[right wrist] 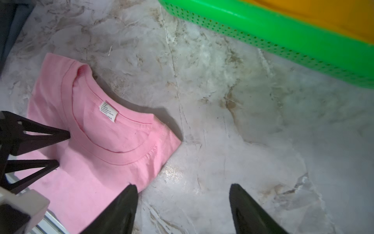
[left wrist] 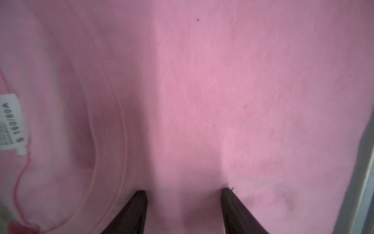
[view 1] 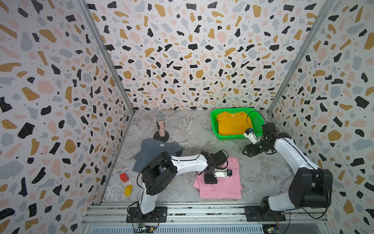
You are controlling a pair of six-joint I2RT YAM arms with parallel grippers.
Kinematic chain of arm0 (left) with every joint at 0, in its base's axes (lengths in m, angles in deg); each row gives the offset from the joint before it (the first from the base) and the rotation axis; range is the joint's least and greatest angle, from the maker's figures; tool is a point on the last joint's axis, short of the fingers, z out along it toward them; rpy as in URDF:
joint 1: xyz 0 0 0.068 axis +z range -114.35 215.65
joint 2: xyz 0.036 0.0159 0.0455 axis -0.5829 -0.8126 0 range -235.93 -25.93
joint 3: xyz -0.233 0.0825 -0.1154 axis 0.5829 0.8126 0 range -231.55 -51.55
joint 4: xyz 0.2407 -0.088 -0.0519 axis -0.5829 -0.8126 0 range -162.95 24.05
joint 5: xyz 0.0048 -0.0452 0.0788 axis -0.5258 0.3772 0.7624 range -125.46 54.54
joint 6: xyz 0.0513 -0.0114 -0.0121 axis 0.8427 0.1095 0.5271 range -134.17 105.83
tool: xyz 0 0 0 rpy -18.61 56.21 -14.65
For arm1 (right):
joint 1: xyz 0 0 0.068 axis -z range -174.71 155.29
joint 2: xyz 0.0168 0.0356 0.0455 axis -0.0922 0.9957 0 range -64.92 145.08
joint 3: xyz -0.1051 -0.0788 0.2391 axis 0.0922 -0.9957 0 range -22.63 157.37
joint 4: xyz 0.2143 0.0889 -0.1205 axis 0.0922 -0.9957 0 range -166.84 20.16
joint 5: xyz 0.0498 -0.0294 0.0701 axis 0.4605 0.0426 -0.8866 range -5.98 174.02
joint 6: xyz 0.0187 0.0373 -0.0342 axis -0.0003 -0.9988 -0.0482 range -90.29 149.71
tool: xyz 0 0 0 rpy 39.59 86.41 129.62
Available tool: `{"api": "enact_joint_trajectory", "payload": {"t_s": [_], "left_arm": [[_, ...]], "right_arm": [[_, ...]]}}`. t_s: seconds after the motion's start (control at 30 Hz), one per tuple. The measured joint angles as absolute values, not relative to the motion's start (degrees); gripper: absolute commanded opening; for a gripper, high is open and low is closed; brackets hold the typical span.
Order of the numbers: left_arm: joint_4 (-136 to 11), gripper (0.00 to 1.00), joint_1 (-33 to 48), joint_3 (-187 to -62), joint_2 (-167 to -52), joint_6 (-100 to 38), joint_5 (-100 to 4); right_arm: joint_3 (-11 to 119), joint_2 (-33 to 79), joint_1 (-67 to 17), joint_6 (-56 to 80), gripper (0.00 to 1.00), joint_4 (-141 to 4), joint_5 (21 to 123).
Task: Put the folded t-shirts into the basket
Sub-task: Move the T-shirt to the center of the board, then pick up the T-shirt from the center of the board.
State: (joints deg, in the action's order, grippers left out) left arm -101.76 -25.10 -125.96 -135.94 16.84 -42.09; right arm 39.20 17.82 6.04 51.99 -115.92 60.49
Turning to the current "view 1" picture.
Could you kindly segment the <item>yellow t-shirt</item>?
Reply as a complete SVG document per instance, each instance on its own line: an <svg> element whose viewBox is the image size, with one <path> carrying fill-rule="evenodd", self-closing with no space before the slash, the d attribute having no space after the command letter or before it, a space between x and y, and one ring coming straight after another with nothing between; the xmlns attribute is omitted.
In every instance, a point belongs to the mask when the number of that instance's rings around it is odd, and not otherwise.
<svg viewBox="0 0 374 234"><path fill-rule="evenodd" d="M244 112L222 112L216 116L218 134L222 136L243 135L247 129L252 129L251 119Z"/></svg>

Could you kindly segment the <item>grey t-shirt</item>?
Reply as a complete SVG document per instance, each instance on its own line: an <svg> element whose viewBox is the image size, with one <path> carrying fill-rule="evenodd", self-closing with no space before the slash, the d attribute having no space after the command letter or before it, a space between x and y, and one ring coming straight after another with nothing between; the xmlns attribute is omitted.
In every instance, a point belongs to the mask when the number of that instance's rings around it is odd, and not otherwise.
<svg viewBox="0 0 374 234"><path fill-rule="evenodd" d="M168 152L171 156L182 156L183 147L177 142L165 143L153 138L144 139L141 142L141 149L134 157L136 162L133 167L134 172L141 170L155 159L160 153Z"/></svg>

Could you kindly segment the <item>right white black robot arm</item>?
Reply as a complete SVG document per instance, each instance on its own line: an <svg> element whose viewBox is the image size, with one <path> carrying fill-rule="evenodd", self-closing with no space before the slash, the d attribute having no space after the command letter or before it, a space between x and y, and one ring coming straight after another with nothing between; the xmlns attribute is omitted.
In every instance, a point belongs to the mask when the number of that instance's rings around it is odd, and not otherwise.
<svg viewBox="0 0 374 234"><path fill-rule="evenodd" d="M260 217L271 220L296 209L327 210L332 199L332 173L308 159L291 136L277 131L274 123L263 124L262 133L256 136L253 129L245 130L244 136L251 143L244 147L242 154L251 158L267 151L279 153L293 171L294 178L287 192L263 198L258 211Z"/></svg>

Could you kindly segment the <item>green plastic basket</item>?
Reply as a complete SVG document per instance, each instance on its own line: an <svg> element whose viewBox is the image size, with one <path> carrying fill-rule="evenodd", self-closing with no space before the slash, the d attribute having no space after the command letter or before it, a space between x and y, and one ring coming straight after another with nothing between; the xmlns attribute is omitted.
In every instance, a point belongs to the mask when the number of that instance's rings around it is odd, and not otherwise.
<svg viewBox="0 0 374 234"><path fill-rule="evenodd" d="M262 125L265 124L265 121L262 115L253 108L226 108L226 109L215 109L211 112L211 122L212 122L212 129L214 134L217 136L218 140L238 140L244 139L244 135L233 135L233 136L222 136L218 134L218 123L216 120L216 116L221 114L222 112L229 112L229 113L238 113L244 112L247 116L251 119L253 130L257 137L261 137L263 135L262 132Z"/></svg>

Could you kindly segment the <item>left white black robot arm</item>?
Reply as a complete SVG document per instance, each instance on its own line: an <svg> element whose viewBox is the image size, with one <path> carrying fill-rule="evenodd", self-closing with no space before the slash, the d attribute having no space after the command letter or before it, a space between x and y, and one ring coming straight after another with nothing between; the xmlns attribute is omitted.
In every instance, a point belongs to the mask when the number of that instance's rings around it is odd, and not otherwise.
<svg viewBox="0 0 374 234"><path fill-rule="evenodd" d="M232 176L232 171L228 169L228 157L223 150L215 154L202 151L188 157L171 156L168 152L162 152L144 166L138 175L141 183L137 185L143 190L137 204L141 215L155 211L158 194L167 188L175 176L190 172L202 174L205 184L217 184L219 177Z"/></svg>

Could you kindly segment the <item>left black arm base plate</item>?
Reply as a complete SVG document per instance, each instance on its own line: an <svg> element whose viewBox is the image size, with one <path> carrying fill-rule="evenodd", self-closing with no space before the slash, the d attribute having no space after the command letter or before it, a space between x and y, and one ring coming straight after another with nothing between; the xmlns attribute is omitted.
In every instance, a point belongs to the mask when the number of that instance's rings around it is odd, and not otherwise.
<svg viewBox="0 0 374 234"><path fill-rule="evenodd" d="M126 218L127 223L165 223L167 220L168 208L155 207L155 209L143 214L139 207L130 207Z"/></svg>

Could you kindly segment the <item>pink t-shirt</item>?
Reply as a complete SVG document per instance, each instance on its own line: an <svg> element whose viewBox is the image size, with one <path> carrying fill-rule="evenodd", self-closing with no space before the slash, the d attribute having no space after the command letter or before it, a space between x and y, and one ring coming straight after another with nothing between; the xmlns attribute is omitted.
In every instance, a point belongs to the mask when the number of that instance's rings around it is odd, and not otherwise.
<svg viewBox="0 0 374 234"><path fill-rule="evenodd" d="M193 187L199 190L201 199L242 199L239 160L229 157L228 169L232 176L217 178L217 184L205 184L204 174L197 176Z"/></svg>

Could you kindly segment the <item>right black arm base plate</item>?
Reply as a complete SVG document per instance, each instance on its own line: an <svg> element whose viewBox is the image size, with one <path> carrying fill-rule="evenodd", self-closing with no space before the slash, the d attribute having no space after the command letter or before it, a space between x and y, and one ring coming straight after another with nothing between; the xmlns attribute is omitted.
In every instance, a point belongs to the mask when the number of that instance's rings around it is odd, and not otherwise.
<svg viewBox="0 0 374 234"><path fill-rule="evenodd" d="M284 212L272 211L261 206L245 206L244 212L247 222L286 221Z"/></svg>

